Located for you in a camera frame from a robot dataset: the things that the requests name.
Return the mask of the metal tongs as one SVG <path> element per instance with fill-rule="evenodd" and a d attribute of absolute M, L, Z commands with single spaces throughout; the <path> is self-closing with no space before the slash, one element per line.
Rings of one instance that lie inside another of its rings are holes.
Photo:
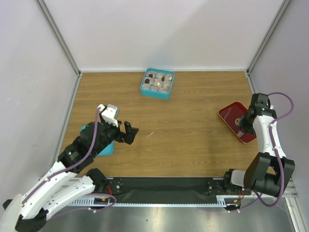
<path fill-rule="evenodd" d="M 237 137 L 241 138 L 245 134 L 245 129 L 238 123 L 239 131 Z"/>

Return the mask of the teal box lid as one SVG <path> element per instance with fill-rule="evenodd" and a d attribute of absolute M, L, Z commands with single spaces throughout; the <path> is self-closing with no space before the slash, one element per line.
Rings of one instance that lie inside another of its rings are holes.
<path fill-rule="evenodd" d="M 92 149 L 92 153 L 96 152 L 98 156 L 111 155 L 113 153 L 113 128 L 97 123 L 97 132 L 94 133 L 95 123 L 91 122 L 82 126 L 80 132 L 80 142 L 86 148 L 86 151 L 90 148 L 95 135 L 95 143 Z"/>

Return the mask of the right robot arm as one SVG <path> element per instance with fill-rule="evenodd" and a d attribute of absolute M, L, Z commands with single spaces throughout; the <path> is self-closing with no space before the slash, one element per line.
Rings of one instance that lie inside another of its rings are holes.
<path fill-rule="evenodd" d="M 245 171 L 230 169 L 222 182 L 223 191 L 234 194 L 239 188 L 276 198 L 282 197 L 295 170 L 286 157 L 277 133 L 280 117 L 271 106 L 269 95 L 255 93 L 248 108 L 234 102 L 219 110 L 219 118 L 237 138 L 247 144 L 256 139 L 258 153 Z"/>

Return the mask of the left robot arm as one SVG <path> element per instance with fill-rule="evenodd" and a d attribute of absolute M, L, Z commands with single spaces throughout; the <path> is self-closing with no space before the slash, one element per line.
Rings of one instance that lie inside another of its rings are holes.
<path fill-rule="evenodd" d="M 79 181 L 61 187 L 94 161 L 113 141 L 132 144 L 139 129 L 124 123 L 125 131 L 106 122 L 91 122 L 58 156 L 46 175 L 20 199 L 8 199 L 0 223 L 2 232 L 38 232 L 62 208 L 88 194 L 110 197 L 108 181 L 97 168 L 90 169 Z"/>

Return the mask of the red chocolate tray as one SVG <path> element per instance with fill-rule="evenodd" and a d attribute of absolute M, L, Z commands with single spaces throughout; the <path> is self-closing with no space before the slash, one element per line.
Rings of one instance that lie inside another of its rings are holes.
<path fill-rule="evenodd" d="M 237 125 L 241 117 L 246 113 L 247 108 L 240 102 L 236 101 L 218 111 L 219 118 L 230 128 L 236 135 L 239 131 Z M 241 138 L 237 137 L 242 143 L 247 144 L 256 139 L 256 135 L 245 133 Z"/>

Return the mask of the teal chocolate box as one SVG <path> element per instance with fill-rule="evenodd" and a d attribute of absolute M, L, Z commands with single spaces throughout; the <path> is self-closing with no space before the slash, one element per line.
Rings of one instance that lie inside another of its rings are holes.
<path fill-rule="evenodd" d="M 140 84 L 143 96 L 168 100 L 171 95 L 175 73 L 172 71 L 148 68 Z"/>

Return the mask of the right aluminium frame post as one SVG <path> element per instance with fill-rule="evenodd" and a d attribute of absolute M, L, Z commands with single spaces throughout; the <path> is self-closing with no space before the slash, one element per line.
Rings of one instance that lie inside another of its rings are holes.
<path fill-rule="evenodd" d="M 253 71 L 254 67 L 256 66 L 260 56 L 262 55 L 264 49 L 266 48 L 268 42 L 270 41 L 272 35 L 274 34 L 277 26 L 279 25 L 282 17 L 284 16 L 285 12 L 287 11 L 290 3 L 292 1 L 291 0 L 283 0 L 274 19 L 272 20 L 270 27 L 268 28 L 265 36 L 262 39 L 261 44 L 259 45 L 253 59 L 251 60 L 248 68 L 247 68 L 247 74 L 250 75 L 251 72 Z"/>

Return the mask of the aluminium frame post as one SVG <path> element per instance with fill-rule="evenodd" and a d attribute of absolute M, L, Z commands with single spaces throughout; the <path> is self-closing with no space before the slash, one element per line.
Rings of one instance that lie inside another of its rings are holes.
<path fill-rule="evenodd" d="M 270 27 L 268 28 L 265 36 L 262 39 L 261 44 L 259 45 L 253 59 L 251 60 L 248 68 L 247 68 L 247 74 L 250 75 L 251 72 L 253 71 L 254 67 L 256 66 L 260 56 L 262 55 L 264 49 L 266 48 L 268 42 L 270 41 L 272 35 L 274 34 L 277 26 L 279 25 L 282 17 L 284 16 L 285 12 L 287 11 L 290 3 L 292 1 L 291 0 L 283 0 L 274 19 L 272 20 Z"/>
<path fill-rule="evenodd" d="M 69 62 L 70 66 L 72 67 L 73 71 L 79 78 L 81 76 L 81 71 L 79 70 L 70 50 L 65 42 L 48 6 L 44 0 L 35 0 L 39 10 L 41 11 L 47 25 L 49 26 L 52 34 L 54 35 L 60 49 L 62 50 L 63 54 L 65 55 L 67 61 Z"/>

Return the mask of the left aluminium frame post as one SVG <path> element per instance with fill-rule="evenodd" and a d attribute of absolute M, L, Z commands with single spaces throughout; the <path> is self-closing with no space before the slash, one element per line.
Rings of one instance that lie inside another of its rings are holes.
<path fill-rule="evenodd" d="M 52 34 L 54 35 L 60 49 L 62 50 L 63 54 L 65 55 L 67 61 L 69 62 L 70 66 L 72 67 L 73 71 L 79 78 L 81 76 L 81 71 L 79 70 L 70 50 L 65 42 L 48 6 L 44 0 L 35 0 L 39 10 L 41 11 L 47 25 L 49 26 Z"/>

